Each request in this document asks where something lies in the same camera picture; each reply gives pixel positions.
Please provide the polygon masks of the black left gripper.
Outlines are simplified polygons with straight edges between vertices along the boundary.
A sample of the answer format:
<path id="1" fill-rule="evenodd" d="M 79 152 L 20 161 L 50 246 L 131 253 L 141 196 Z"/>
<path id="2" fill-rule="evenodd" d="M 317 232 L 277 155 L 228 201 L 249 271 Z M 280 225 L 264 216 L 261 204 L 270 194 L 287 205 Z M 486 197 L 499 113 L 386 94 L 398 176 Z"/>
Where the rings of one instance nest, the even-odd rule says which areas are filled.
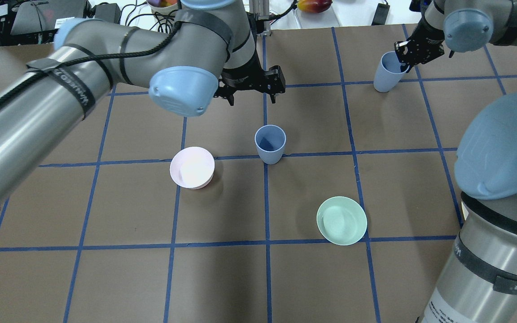
<path id="1" fill-rule="evenodd" d="M 271 104 L 275 104 L 276 96 L 286 90 L 286 81 L 282 68 L 274 65 L 263 70 L 260 59 L 254 54 L 251 59 L 237 68 L 224 68 L 220 80 L 223 86 L 217 88 L 217 96 L 225 96 L 230 106 L 234 106 L 236 91 L 255 90 L 269 94 Z"/>

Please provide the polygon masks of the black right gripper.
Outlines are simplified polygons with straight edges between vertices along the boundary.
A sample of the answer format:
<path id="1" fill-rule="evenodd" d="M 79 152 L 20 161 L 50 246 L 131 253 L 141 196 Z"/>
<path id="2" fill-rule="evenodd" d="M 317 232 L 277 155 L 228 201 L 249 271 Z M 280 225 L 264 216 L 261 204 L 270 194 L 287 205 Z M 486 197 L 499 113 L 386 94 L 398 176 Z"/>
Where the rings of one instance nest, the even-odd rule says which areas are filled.
<path id="1" fill-rule="evenodd" d="M 400 62 L 399 72 L 408 72 L 418 64 L 427 64 L 444 54 L 444 32 L 420 20 L 406 41 L 396 42 L 394 52 Z"/>

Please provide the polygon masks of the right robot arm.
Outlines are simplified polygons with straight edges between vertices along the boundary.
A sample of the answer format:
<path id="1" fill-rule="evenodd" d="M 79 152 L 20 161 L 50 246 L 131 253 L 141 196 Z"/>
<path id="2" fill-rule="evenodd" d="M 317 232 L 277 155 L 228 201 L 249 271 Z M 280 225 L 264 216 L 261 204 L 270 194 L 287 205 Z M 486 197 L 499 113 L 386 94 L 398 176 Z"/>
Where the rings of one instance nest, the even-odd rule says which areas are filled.
<path id="1" fill-rule="evenodd" d="M 517 46 L 517 0 L 415 0 L 404 67 L 486 44 Z M 517 92 L 484 108 L 457 149 L 464 224 L 418 323 L 506 323 L 517 310 Z"/>

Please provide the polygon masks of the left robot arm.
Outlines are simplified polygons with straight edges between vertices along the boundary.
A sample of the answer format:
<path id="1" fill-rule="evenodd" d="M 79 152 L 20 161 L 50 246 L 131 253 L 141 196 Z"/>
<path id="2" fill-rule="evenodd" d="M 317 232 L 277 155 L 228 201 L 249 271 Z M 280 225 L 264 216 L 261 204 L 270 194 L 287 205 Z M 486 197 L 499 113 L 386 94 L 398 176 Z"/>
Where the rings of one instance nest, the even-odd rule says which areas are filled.
<path id="1" fill-rule="evenodd" d="M 257 22 L 241 0 L 179 0 L 170 33 L 96 19 L 66 21 L 54 53 L 31 61 L 0 93 L 0 210 L 17 186 L 118 83 L 145 87 L 151 100 L 182 117 L 201 116 L 211 99 L 234 104 L 255 90 L 273 102 L 285 92 L 276 65 L 257 50 Z"/>

